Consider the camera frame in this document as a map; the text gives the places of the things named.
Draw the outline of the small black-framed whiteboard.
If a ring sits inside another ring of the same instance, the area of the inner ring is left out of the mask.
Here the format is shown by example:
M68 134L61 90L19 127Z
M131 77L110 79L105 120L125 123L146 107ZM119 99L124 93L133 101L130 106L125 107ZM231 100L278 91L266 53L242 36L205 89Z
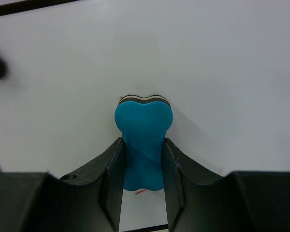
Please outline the small black-framed whiteboard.
M1 172L85 165L126 95L166 98L165 140L220 176L290 172L290 0L0 0L0 58ZM163 230L164 188L123 188L118 231Z

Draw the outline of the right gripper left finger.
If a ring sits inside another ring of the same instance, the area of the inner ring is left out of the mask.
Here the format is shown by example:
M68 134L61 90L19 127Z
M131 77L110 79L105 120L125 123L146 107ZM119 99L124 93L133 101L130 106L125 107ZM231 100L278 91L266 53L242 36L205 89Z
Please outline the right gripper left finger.
M0 171L0 232L117 232L124 171L122 138L61 178Z

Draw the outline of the blue bone-shaped eraser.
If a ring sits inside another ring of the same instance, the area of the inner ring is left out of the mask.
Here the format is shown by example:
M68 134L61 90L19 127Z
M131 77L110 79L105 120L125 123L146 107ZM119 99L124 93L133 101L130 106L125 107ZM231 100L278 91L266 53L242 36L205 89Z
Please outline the blue bone-shaped eraser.
M124 189L164 188L162 145L173 122L170 103L160 95L126 95L115 110L115 123L126 145Z

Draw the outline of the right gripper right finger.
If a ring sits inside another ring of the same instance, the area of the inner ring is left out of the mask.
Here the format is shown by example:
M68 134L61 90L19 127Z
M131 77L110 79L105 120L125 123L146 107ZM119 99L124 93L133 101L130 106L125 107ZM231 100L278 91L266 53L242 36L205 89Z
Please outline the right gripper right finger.
M169 139L162 171L171 232L290 232L290 172L220 176Z

